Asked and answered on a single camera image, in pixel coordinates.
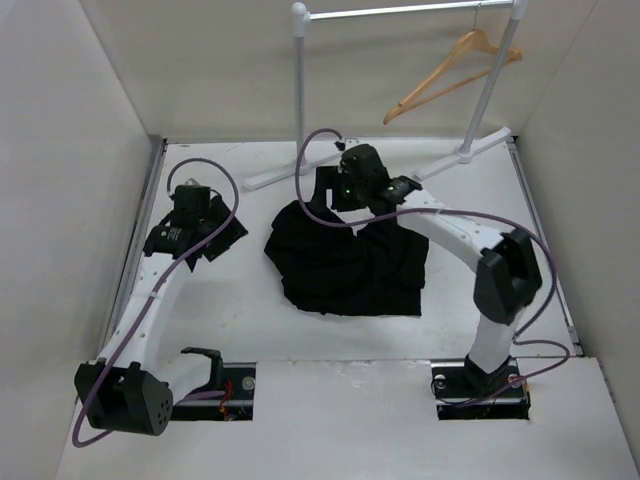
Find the white wall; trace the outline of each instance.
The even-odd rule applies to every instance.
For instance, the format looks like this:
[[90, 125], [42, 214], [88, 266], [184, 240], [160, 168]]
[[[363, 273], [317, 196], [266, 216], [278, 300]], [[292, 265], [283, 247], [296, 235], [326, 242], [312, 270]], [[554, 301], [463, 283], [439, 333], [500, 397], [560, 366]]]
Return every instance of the white wall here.
[[599, 0], [519, 140], [578, 333], [640, 460], [640, 2]]
[[77, 0], [0, 2], [0, 79], [0, 479], [46, 480], [150, 146]]
[[[81, 0], [150, 133], [173, 139], [293, 138], [293, 0]], [[436, 0], [306, 0], [311, 11], [437, 3]], [[519, 132], [595, 0], [534, 0], [481, 130]], [[482, 11], [498, 43], [508, 12]], [[459, 135], [483, 86], [476, 81], [382, 126], [387, 111], [444, 60], [473, 12], [313, 25], [307, 36], [309, 129]], [[475, 54], [434, 89], [488, 67]]]

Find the black cloth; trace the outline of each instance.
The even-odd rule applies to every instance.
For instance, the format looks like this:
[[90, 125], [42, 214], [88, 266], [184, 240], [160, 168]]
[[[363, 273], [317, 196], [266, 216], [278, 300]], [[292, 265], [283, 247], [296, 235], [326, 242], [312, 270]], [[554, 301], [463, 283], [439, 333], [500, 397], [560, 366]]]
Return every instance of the black cloth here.
[[[329, 210], [314, 212], [344, 223]], [[294, 201], [273, 223], [265, 253], [300, 310], [336, 315], [420, 315], [429, 240], [395, 221], [351, 228], [320, 225]]]

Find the white table surface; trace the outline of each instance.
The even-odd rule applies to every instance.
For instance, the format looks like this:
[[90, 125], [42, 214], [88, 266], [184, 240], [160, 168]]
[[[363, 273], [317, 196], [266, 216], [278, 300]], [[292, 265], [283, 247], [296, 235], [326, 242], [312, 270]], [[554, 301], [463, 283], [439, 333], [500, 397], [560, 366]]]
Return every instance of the white table surface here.
[[532, 380], [529, 421], [438, 421], [430, 379], [426, 361], [261, 362], [254, 421], [68, 441], [57, 479], [638, 479], [593, 359]]
[[[369, 139], [392, 175], [410, 174], [453, 151], [457, 142], [433, 139]], [[222, 163], [237, 178], [291, 161], [292, 142], [170, 145], [152, 212], [155, 225], [170, 209], [166, 177], [179, 161], [191, 157]], [[312, 143], [310, 158], [334, 153], [331, 142]], [[194, 178], [232, 196], [225, 179], [208, 165], [190, 164], [176, 182]], [[313, 175], [303, 178], [310, 197]], [[453, 207], [497, 213], [533, 227], [521, 185], [506, 144], [456, 166], [424, 183], [432, 194]], [[341, 317], [297, 310], [282, 294], [280, 275], [263, 252], [271, 222], [295, 197], [286, 179], [253, 192], [243, 192], [238, 217], [249, 235], [209, 264], [201, 261], [178, 297], [161, 354], [171, 356], [186, 346], [221, 350], [225, 361], [376, 360], [461, 358], [475, 337], [478, 311], [473, 304], [474, 275], [438, 245], [431, 244], [422, 294], [422, 317]], [[342, 215], [363, 218], [367, 212]], [[549, 276], [540, 254], [543, 289]], [[532, 308], [525, 314], [531, 315]], [[556, 299], [523, 338], [545, 338], [571, 346], [566, 320]], [[514, 347], [517, 356], [558, 355], [553, 347]]]

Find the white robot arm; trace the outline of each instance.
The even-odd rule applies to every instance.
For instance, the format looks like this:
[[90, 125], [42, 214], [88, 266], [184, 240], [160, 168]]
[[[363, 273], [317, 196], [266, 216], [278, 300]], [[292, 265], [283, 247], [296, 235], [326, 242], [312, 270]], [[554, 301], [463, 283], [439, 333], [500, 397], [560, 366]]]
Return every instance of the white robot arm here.
[[[463, 390], [468, 399], [503, 387], [512, 374], [510, 346], [518, 320], [542, 286], [528, 234], [517, 228], [500, 231], [464, 216], [439, 215], [448, 208], [412, 179], [390, 178], [376, 150], [367, 144], [344, 152], [339, 167], [317, 169], [311, 210], [326, 208], [329, 189], [332, 209], [368, 208], [376, 221], [397, 221], [442, 246], [475, 273], [473, 298], [480, 321], [461, 367], [465, 385], [456, 390]], [[397, 215], [403, 211], [407, 214]]]
[[[98, 360], [80, 365], [76, 372], [74, 382], [83, 403], [97, 388], [87, 407], [94, 428], [159, 435], [172, 418], [173, 407], [189, 393], [221, 387], [223, 362], [217, 350], [189, 347], [160, 363], [158, 349], [173, 304], [196, 263], [202, 256], [213, 261], [247, 230], [233, 218], [215, 238], [182, 260], [156, 292], [159, 278], [176, 259], [197, 248], [231, 214], [220, 195], [211, 197], [209, 187], [180, 185], [173, 201], [173, 210], [147, 237], [137, 282], [117, 330]], [[134, 332], [150, 296], [154, 301]], [[113, 366], [100, 382], [109, 362]]]

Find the metal pole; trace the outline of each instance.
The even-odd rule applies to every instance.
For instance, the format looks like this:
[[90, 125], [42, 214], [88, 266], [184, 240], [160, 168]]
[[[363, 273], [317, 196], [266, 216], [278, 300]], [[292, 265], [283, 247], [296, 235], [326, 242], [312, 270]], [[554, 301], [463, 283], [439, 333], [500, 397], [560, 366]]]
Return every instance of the metal pole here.
[[294, 37], [296, 48], [296, 153], [302, 148], [304, 142], [304, 37]]
[[311, 22], [323, 22], [327, 20], [395, 15], [399, 13], [476, 10], [479, 5], [482, 5], [482, 10], [487, 10], [493, 8], [511, 8], [513, 3], [514, 0], [472, 0], [463, 2], [434, 3], [429, 5], [409, 5], [406, 7], [367, 8], [363, 10], [347, 10], [344, 12], [312, 13], [309, 15], [309, 19]]
[[500, 74], [502, 65], [504, 64], [504, 61], [507, 58], [507, 53], [509, 51], [509, 47], [511, 46], [511, 41], [513, 40], [513, 36], [516, 33], [516, 28], [518, 27], [518, 23], [520, 23], [520, 20], [510, 18], [509, 23], [507, 24], [507, 28], [504, 31], [504, 35], [502, 35], [502, 41], [500, 42], [500, 49], [498, 50], [498, 53], [496, 54], [496, 57], [493, 60], [491, 73], [489, 73], [489, 78], [487, 78], [487, 83], [485, 83], [484, 89], [482, 90], [482, 94], [480, 95], [480, 100], [478, 100], [476, 111], [473, 113], [473, 118], [471, 119], [469, 130], [467, 130], [467, 135], [464, 137], [464, 142], [460, 147], [459, 153], [462, 155], [469, 155], [471, 152], [471, 142], [473, 142], [473, 139], [475, 138], [476, 133], [478, 132], [478, 127], [480, 126], [480, 122], [482, 121], [484, 112], [487, 109], [487, 105], [489, 104], [489, 99], [491, 98], [491, 94], [493, 93], [493, 88], [496, 85], [496, 80], [498, 80], [498, 75]]

